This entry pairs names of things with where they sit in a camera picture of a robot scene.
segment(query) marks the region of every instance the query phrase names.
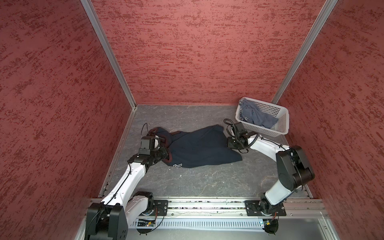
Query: gray cloth in basket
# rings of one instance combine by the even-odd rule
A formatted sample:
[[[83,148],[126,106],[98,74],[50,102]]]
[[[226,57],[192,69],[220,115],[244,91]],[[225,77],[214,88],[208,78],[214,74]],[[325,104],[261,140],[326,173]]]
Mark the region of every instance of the gray cloth in basket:
[[[262,112],[256,103],[245,98],[240,100],[240,119],[266,128],[273,127],[279,121],[278,118]]]

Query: maroon trim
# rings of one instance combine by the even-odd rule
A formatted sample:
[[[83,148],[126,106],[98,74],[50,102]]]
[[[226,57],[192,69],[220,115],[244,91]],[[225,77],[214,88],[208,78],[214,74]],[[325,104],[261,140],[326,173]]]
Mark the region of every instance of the maroon trim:
[[[172,162],[172,153],[169,152],[168,154],[169,154],[169,159],[164,158],[164,159],[162,160],[164,163],[170,163],[170,162]]]
[[[156,133],[158,133],[158,131],[159,131],[159,128],[158,128],[158,127],[153,128],[153,129],[149,130],[149,132],[148,132],[148,136],[155,136]]]
[[[175,135],[175,134],[179,134],[179,133],[181,133],[181,131],[170,132],[169,134],[173,136],[173,135]]]

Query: dark blue garment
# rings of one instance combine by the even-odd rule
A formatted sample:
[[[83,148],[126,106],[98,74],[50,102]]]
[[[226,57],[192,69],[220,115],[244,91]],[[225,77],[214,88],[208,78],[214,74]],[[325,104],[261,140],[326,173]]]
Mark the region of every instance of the dark blue garment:
[[[256,103],[251,102],[245,98],[242,98],[240,104],[240,120],[249,122],[258,126],[266,128],[273,127],[278,121],[278,118],[264,113],[260,110]]]
[[[239,153],[227,148],[224,128],[214,125],[194,132],[171,132],[161,127],[149,131],[149,135],[161,138],[169,151],[169,159],[163,159],[168,166],[199,167],[220,165],[242,160]]]

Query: metal mounting plate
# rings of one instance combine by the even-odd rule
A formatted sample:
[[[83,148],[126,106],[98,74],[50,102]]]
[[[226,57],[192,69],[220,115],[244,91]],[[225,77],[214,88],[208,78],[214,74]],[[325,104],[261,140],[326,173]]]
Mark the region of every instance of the metal mounting plate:
[[[254,217],[254,216],[265,216],[260,211],[255,210],[255,206],[259,205],[259,200],[246,200],[245,203],[245,210],[247,211],[247,216]],[[279,208],[278,216],[287,216],[287,213],[285,212],[284,206]]]
[[[168,200],[154,200],[154,208],[158,207],[157,215],[158,216],[166,216],[168,211]],[[155,211],[153,211],[149,215],[140,214],[140,216],[154,216]]]

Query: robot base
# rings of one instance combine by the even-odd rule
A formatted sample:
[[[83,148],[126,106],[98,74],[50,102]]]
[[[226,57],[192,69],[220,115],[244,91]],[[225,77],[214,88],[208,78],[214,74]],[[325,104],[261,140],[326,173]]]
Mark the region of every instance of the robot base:
[[[272,214],[264,214],[263,212],[260,211],[260,201],[259,200],[246,200],[244,201],[245,203],[245,209],[247,211],[248,216],[258,216],[258,217],[264,217],[264,216],[271,216]],[[285,212],[285,208],[283,204],[279,204],[279,207],[276,208],[277,216],[287,216],[287,213]]]

